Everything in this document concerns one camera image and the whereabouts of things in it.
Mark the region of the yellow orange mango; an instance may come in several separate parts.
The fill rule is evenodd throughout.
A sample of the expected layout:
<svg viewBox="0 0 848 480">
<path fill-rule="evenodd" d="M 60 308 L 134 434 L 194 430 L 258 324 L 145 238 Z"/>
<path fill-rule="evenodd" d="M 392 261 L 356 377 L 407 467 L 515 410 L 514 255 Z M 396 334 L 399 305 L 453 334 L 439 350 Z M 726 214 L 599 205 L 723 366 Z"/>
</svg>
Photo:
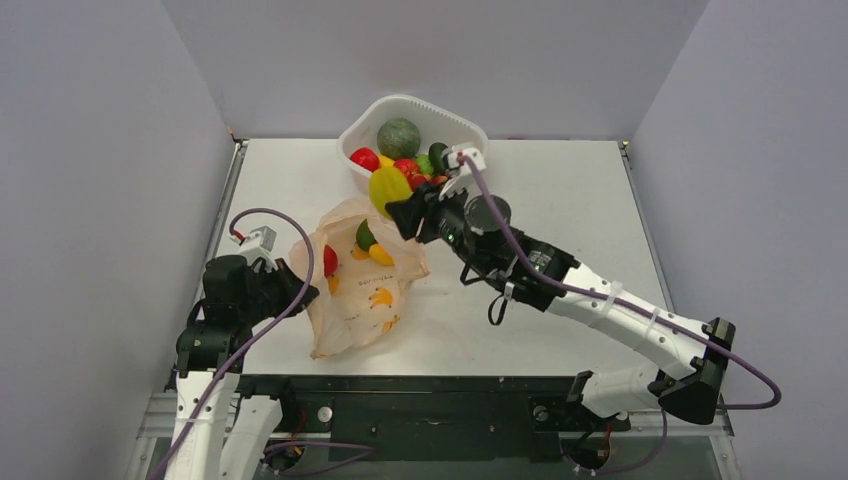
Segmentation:
<svg viewBox="0 0 848 480">
<path fill-rule="evenodd" d="M 408 200 L 413 194 L 406 176 L 394 166 L 380 167 L 369 178 L 368 197 L 375 209 L 391 219 L 386 205 Z"/>
</svg>

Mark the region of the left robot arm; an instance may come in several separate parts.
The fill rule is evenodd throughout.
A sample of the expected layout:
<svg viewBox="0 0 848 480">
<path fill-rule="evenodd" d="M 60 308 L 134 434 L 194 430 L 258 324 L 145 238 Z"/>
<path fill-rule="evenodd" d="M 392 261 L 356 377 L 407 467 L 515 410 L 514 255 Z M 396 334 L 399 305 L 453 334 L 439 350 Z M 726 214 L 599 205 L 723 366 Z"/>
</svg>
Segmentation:
<svg viewBox="0 0 848 480">
<path fill-rule="evenodd" d="M 193 306 L 176 343 L 177 409 L 171 446 L 150 479 L 247 479 L 273 429 L 291 427 L 298 402 L 290 386 L 254 383 L 248 411 L 227 439 L 230 403 L 247 351 L 261 338 L 254 327 L 305 310 L 318 296 L 282 259 L 224 255 L 210 260 L 203 296 Z"/>
</svg>

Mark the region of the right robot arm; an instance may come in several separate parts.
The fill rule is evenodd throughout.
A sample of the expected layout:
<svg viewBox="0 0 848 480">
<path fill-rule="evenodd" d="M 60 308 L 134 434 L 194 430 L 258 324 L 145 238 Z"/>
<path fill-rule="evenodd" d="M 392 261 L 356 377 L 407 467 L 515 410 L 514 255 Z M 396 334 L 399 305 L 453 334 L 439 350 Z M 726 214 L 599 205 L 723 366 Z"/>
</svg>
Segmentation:
<svg viewBox="0 0 848 480">
<path fill-rule="evenodd" d="M 713 422 L 735 337 L 733 323 L 678 316 L 596 274 L 573 255 L 508 224 L 511 210 L 493 199 L 461 193 L 442 199 L 420 186 L 385 209 L 399 233 L 419 243 L 444 241 L 464 263 L 498 291 L 502 300 L 579 322 L 644 357 L 616 372 L 580 373 L 564 400 L 566 418 L 578 427 L 621 412 L 661 408 L 696 425 Z"/>
</svg>

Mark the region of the orange translucent plastic bag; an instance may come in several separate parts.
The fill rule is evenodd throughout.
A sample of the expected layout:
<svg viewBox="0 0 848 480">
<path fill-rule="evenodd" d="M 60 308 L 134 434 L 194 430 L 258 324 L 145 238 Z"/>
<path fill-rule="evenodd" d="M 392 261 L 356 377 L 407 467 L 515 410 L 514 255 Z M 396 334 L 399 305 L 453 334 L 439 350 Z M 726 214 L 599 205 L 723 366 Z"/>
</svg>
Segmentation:
<svg viewBox="0 0 848 480">
<path fill-rule="evenodd" d="M 393 257 L 394 266 L 351 257 L 355 233 L 363 220 L 368 221 L 378 244 Z M 312 246 L 312 254 L 307 253 L 307 244 Z M 325 245 L 330 245 L 339 258 L 339 268 L 329 278 L 323 270 Z M 291 248 L 289 266 L 301 279 L 312 267 L 308 283 L 319 291 L 307 307 L 313 359 L 364 347 L 388 334 L 403 317 L 413 283 L 429 275 L 423 247 L 402 239 L 394 224 L 362 197 L 347 199 L 327 212 L 309 235 L 308 243 L 300 240 Z"/>
</svg>

